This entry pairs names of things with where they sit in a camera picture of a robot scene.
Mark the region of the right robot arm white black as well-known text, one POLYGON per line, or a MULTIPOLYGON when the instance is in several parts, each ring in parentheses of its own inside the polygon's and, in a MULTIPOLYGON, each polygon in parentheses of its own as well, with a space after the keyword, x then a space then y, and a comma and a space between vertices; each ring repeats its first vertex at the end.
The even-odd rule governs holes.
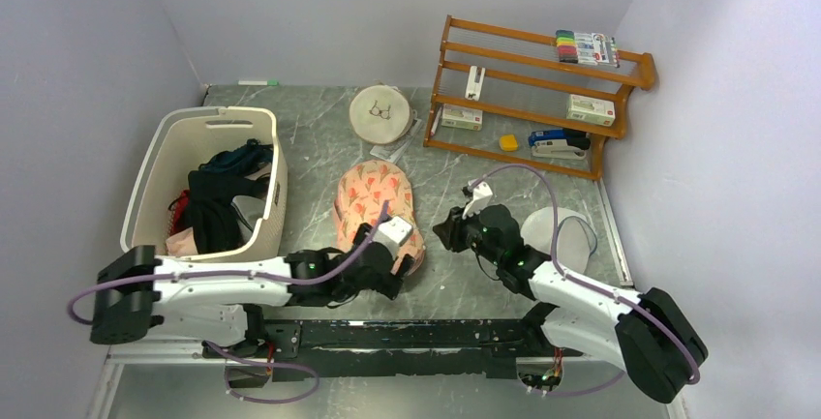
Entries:
POLYGON ((537 240, 536 227, 491 205, 473 216, 454 207, 433 231, 448 251, 488 261, 505 288, 535 302, 534 322, 522 331, 530 353, 559 347, 591 355, 663 404, 700 381, 709 351, 668 292, 617 288, 575 272, 537 240))

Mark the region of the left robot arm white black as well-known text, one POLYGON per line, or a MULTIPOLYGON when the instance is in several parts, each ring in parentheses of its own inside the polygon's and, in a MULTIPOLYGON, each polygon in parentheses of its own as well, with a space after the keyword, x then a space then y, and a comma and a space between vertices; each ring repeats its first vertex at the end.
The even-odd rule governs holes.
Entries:
POLYGON ((400 253, 412 233, 396 217, 362 224, 348 252, 303 250, 234 263, 161 258, 154 247, 137 246, 100 271, 88 292, 90 341, 115 345, 171 335, 256 356, 268 342, 263 307, 335 307, 362 291, 395 299, 412 265, 400 253))

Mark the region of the pink floral mesh laundry bag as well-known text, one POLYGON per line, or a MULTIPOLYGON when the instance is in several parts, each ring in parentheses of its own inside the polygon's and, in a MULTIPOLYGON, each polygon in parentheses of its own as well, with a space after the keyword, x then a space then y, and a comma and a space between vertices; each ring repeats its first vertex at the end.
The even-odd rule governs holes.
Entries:
POLYGON ((371 160, 352 167, 338 184, 332 213, 337 231, 337 248, 348 251, 353 247, 356 231, 361 224, 374 224, 384 203, 387 214, 400 217, 412 227, 412 235, 401 247, 393 270, 400 270, 405 256, 412 258, 408 273, 421 266, 426 252, 424 239, 417 226, 411 181, 397 165, 371 160))

